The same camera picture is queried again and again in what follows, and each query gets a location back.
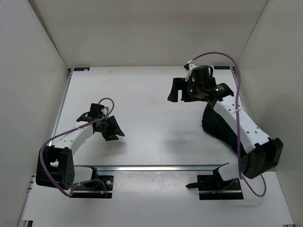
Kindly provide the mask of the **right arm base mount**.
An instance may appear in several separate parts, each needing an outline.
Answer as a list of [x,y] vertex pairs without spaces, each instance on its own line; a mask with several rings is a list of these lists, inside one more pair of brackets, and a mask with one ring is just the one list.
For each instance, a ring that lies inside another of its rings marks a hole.
[[221,181],[215,179],[214,175],[198,175],[197,182],[187,184],[186,188],[197,188],[201,201],[244,199],[238,178]]

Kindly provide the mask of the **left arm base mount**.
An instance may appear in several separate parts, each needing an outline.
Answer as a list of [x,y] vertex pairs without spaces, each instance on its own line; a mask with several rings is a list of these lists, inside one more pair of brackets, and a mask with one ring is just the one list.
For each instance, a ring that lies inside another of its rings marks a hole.
[[71,198],[111,199],[114,186],[114,173],[98,171],[92,168],[92,178],[103,182],[78,184],[74,187]]

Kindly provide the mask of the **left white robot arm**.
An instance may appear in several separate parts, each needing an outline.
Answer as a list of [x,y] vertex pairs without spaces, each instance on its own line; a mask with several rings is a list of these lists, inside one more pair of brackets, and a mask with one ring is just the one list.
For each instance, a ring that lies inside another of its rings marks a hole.
[[36,184],[58,188],[63,192],[72,191],[80,185],[89,190],[101,185],[95,167],[75,166],[73,161],[78,149],[96,132],[101,133],[105,141],[125,136],[113,115],[98,118],[81,115],[71,131],[58,136],[58,142],[45,145],[39,152]]

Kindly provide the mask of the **black pleated skirt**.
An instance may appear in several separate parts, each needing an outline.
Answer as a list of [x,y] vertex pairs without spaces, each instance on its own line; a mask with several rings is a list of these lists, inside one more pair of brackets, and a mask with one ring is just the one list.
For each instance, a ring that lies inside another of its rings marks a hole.
[[237,155],[236,133],[209,103],[203,113],[202,128],[206,133],[226,143]]

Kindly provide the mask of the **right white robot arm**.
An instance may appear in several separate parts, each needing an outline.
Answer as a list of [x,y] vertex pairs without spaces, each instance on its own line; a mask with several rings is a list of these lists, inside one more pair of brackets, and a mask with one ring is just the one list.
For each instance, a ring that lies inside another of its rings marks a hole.
[[190,183],[187,188],[210,186],[221,191],[238,178],[254,179],[277,166],[282,141],[271,138],[253,122],[227,84],[216,84],[214,78],[174,78],[168,101],[177,102],[179,91],[184,102],[207,103],[202,117],[203,130],[226,143],[237,155],[236,162],[219,166],[206,181]]

